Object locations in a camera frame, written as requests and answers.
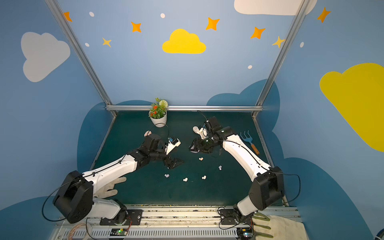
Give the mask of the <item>white earbud charging case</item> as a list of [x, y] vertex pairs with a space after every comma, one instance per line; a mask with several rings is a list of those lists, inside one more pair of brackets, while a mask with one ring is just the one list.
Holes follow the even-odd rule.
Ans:
[[194, 126], [194, 127], [193, 127], [193, 131], [194, 131], [194, 133], [196, 133], [196, 134], [199, 134], [199, 133], [200, 133], [200, 129], [199, 129], [199, 127], [197, 127], [197, 126]]

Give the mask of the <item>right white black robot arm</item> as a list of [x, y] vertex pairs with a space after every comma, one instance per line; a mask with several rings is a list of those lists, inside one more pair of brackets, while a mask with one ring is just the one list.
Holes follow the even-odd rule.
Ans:
[[234, 206], [236, 221], [240, 222], [284, 197], [282, 170], [261, 160], [231, 127], [223, 128], [217, 118], [212, 117], [202, 126], [194, 126], [193, 132], [199, 136], [191, 143], [190, 152], [211, 154], [219, 146], [235, 158], [252, 181], [248, 195]]

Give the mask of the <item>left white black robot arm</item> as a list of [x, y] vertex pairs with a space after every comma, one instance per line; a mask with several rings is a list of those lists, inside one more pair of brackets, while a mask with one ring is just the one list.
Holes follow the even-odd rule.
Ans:
[[106, 219], [110, 225], [124, 225], [128, 220], [127, 207], [118, 200], [102, 199], [97, 193], [114, 180], [132, 173], [150, 161], [162, 161], [168, 169], [182, 163], [171, 152], [181, 144], [177, 138], [162, 142], [159, 135], [150, 134], [143, 144], [119, 159], [92, 171], [69, 173], [53, 199], [54, 206], [70, 224], [86, 218]]

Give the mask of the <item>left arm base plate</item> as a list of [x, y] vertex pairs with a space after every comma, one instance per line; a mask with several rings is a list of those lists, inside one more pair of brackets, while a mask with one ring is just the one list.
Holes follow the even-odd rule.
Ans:
[[143, 210], [128, 209], [120, 211], [113, 219], [102, 218], [100, 226], [139, 226]]

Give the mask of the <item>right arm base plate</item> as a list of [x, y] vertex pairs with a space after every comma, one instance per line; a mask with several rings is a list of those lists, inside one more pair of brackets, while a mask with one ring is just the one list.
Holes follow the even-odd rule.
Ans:
[[221, 218], [220, 224], [229, 226], [229, 225], [238, 225], [238, 224], [251, 224], [251, 219], [254, 213], [243, 216], [240, 211], [234, 209], [225, 209], [218, 208], [218, 214]]

